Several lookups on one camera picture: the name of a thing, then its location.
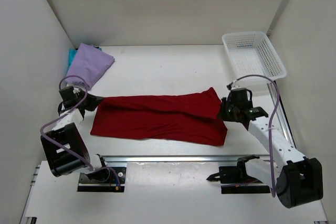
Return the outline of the red t shirt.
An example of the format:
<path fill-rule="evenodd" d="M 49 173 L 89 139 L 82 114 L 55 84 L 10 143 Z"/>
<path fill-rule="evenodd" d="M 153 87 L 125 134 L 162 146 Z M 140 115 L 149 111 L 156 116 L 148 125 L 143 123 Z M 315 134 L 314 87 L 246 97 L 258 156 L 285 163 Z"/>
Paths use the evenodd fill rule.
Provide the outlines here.
<path fill-rule="evenodd" d="M 227 127 L 214 88 L 184 95 L 107 97 L 98 105 L 90 134 L 222 146 Z"/>

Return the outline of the lilac t shirt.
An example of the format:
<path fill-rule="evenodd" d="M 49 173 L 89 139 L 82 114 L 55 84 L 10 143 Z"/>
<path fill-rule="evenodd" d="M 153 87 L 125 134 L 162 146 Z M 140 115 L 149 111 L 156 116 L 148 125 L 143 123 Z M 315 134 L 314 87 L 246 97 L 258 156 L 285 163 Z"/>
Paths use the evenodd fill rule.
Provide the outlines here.
<path fill-rule="evenodd" d="M 70 49 L 68 55 L 68 84 L 85 87 L 90 90 L 104 73 L 113 65 L 115 58 L 91 45 L 81 43 L 77 50 Z"/>

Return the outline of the teal t shirt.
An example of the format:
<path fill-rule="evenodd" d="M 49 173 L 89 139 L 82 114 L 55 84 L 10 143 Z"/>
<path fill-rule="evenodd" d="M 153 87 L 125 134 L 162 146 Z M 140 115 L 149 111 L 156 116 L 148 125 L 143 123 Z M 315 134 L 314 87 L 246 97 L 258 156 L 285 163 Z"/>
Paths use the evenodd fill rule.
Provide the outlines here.
<path fill-rule="evenodd" d="M 92 67 L 95 60 L 101 58 L 101 53 L 98 51 L 102 51 L 102 49 L 84 44 L 77 49 L 69 49 L 67 70 L 75 71 L 82 67 L 84 69 Z"/>

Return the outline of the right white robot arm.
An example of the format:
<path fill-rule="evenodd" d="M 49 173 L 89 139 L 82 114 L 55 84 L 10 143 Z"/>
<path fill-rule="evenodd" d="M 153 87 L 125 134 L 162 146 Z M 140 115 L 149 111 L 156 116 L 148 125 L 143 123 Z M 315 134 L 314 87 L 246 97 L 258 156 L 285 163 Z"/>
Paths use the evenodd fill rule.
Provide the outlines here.
<path fill-rule="evenodd" d="M 247 182 L 251 178 L 266 184 L 286 208 L 293 208 L 323 198 L 322 165 L 316 158 L 307 158 L 293 147 L 273 126 L 272 116 L 261 107 L 254 107 L 252 92 L 232 89 L 222 98 L 219 118 L 242 124 L 268 151 L 270 161 L 257 155 L 237 160 L 236 177 Z"/>

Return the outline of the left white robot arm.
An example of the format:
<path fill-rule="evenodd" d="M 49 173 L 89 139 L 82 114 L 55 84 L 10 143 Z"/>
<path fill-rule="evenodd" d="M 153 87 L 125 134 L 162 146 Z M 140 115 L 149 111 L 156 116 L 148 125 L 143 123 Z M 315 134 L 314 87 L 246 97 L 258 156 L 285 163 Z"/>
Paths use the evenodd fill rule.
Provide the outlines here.
<path fill-rule="evenodd" d="M 58 106 L 59 118 L 40 130 L 40 140 L 51 173 L 60 177 L 82 172 L 92 174 L 98 182 L 105 182 L 110 176 L 110 169 L 101 155 L 89 154 L 78 130 L 85 112 L 93 112 L 103 97 L 73 86 L 60 89 L 59 94 L 62 98 Z"/>

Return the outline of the white plastic basket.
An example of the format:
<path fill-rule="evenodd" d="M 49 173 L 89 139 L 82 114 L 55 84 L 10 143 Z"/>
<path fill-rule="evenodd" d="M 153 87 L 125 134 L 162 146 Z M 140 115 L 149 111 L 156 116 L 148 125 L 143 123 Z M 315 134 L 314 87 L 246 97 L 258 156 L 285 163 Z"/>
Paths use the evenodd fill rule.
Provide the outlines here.
<path fill-rule="evenodd" d="M 222 35 L 234 79 L 241 87 L 256 87 L 286 77 L 287 71 L 271 41 L 262 31 Z"/>

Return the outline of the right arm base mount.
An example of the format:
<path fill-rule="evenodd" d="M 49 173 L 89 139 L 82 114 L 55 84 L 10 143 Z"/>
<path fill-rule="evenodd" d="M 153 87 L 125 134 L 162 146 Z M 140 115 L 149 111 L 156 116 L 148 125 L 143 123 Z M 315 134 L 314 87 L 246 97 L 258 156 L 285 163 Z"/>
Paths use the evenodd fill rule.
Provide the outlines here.
<path fill-rule="evenodd" d="M 208 182 L 220 182 L 221 194 L 269 194 L 270 188 L 247 175 L 246 163 L 260 160 L 257 155 L 240 157 L 235 166 L 220 166 L 218 172 L 207 177 Z"/>

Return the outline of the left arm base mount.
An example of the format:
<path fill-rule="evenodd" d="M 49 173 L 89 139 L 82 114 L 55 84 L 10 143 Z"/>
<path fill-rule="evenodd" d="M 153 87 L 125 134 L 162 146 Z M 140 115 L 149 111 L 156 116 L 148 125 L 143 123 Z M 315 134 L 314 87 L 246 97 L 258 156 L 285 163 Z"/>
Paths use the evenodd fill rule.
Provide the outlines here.
<path fill-rule="evenodd" d="M 77 192 L 88 193 L 123 193 L 127 176 L 127 164 L 109 162 L 103 157 L 96 166 L 98 171 L 82 168 L 79 175 Z"/>

